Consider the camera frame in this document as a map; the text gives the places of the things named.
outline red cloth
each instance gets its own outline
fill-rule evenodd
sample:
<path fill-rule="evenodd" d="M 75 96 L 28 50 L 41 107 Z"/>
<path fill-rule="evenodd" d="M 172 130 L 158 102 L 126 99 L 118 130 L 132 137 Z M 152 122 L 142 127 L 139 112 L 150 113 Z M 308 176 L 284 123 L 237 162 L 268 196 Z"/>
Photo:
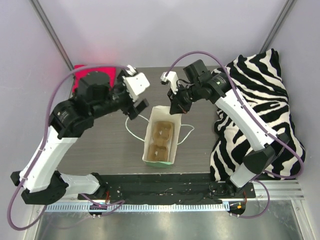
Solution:
<path fill-rule="evenodd" d="M 83 67 L 85 65 L 75 65 L 74 68 L 80 68 Z M 82 70 L 79 71 L 77 73 L 75 73 L 75 81 L 74 81 L 74 86 L 72 87 L 72 92 L 74 93 L 76 88 L 79 85 L 79 80 L 80 78 L 83 78 L 84 76 L 86 76 L 88 73 L 92 72 L 92 71 L 99 71 L 99 72 L 103 72 L 109 75 L 110 77 L 110 86 L 113 87 L 115 84 L 115 79 L 116 79 L 116 68 L 115 67 L 97 67 L 97 68 L 92 68 L 92 69 L 86 69 L 86 70 Z"/>

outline metal corner post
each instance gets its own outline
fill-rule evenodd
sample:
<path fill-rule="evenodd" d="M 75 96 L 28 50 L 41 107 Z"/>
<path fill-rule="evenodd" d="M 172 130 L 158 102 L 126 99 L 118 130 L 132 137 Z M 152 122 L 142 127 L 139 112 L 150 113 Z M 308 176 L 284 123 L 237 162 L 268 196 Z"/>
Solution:
<path fill-rule="evenodd" d="M 285 4 L 283 5 L 283 8 L 281 9 L 278 17 L 276 18 L 268 36 L 266 37 L 261 49 L 260 49 L 260 53 L 264 53 L 265 51 L 268 50 L 268 48 L 270 47 L 272 41 L 274 40 L 274 38 L 276 37 L 279 29 L 281 28 L 281 26 L 283 25 L 283 23 L 285 22 L 285 19 L 287 18 L 287 16 L 289 15 L 290 11 L 292 10 L 292 8 L 294 7 L 295 3 L 297 0 L 286 0 Z"/>
<path fill-rule="evenodd" d="M 54 45 L 56 46 L 56 48 L 58 49 L 59 53 L 61 54 L 61 57 L 63 58 L 65 64 L 67 65 L 67 67 L 69 68 L 69 70 L 73 70 L 74 66 L 71 63 L 63 45 L 61 44 L 54 28 L 52 27 L 45 11 L 43 10 L 41 4 L 39 3 L 39 0 L 29 0 L 29 2 L 31 3 L 31 5 L 33 6 L 35 12 L 37 13 L 38 17 L 40 18 L 42 24 L 44 25 L 44 28 L 46 29 L 46 31 L 48 32 L 49 36 L 51 37 Z"/>

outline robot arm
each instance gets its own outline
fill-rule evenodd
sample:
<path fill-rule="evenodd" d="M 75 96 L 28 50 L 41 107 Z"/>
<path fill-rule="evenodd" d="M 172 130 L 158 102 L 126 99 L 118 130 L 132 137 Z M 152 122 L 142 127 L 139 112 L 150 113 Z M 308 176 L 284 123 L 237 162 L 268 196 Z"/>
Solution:
<path fill-rule="evenodd" d="M 93 127 L 95 119 L 121 110 L 133 120 L 149 105 L 146 99 L 136 104 L 139 95 L 150 86 L 149 81 L 143 73 L 128 67 L 118 75 L 113 88 L 107 74 L 97 71 L 87 74 L 80 79 L 75 95 L 53 109 L 44 150 L 23 184 L 21 196 L 26 204 L 49 205 L 64 196 L 80 193 L 96 198 L 104 196 L 108 186 L 98 173 L 67 175 L 56 169 L 68 149 L 85 130 Z M 11 174 L 16 186 L 30 164 L 31 161 L 24 170 Z"/>
<path fill-rule="evenodd" d="M 225 73 L 212 76 L 202 60 L 197 60 L 183 70 L 189 80 L 186 87 L 179 84 L 179 78 L 173 71 L 169 72 L 167 76 L 166 73 L 161 76 L 163 85 L 170 83 L 170 90 L 167 94 L 171 102 L 170 114 L 186 114 L 191 109 L 192 103 L 200 99 L 209 100 L 233 120 L 253 149 L 244 157 L 243 163 L 226 181 L 229 183 L 228 190 L 230 193 L 238 193 L 250 180 L 261 174 L 277 158 L 283 151 L 283 147 L 265 134 L 252 120 L 237 100 Z M 243 97 L 242 101 L 269 133 L 277 136 L 285 143 L 289 142 L 285 133 L 277 135 L 277 132 L 257 115 Z"/>

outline black and white striped fabric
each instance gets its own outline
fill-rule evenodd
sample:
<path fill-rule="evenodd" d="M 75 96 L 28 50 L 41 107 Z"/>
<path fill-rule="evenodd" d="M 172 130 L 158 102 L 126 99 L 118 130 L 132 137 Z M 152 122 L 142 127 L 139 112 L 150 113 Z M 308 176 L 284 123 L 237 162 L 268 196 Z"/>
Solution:
<path fill-rule="evenodd" d="M 295 125 L 290 114 L 288 93 L 281 79 L 278 52 L 274 49 L 250 57 L 240 55 L 226 66 L 234 83 L 253 110 L 278 134 L 286 132 L 289 146 L 305 160 L 305 149 L 295 137 Z M 217 68 L 212 75 L 221 73 Z M 213 181 L 224 181 L 239 167 L 245 155 L 252 151 L 247 138 L 221 110 L 214 130 L 219 135 L 210 156 L 210 174 Z M 298 173 L 298 159 L 284 150 L 268 171 L 282 176 Z"/>

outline gray wall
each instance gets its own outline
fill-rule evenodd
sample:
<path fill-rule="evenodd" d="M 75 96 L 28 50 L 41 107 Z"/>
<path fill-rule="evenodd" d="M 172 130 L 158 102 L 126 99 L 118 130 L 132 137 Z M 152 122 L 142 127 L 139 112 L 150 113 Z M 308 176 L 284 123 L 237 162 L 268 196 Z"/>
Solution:
<path fill-rule="evenodd" d="M 73 64 L 167 67 L 259 51 L 286 0 L 40 0 Z M 178 66 L 192 63 L 190 56 Z M 216 65 L 212 60 L 208 65 Z"/>
<path fill-rule="evenodd" d="M 41 141 L 47 101 L 68 70 L 27 0 L 0 1 L 0 233 L 18 240 L 24 232 L 9 228 L 6 212 L 15 186 L 13 171 L 22 170 Z M 57 100 L 68 97 L 71 83 Z M 13 220 L 25 226 L 30 206 L 18 196 Z"/>
<path fill-rule="evenodd" d="M 319 10 L 318 0 L 298 0 L 271 45 L 279 51 L 297 136 L 307 149 L 305 172 L 299 182 L 317 230 L 320 229 Z"/>

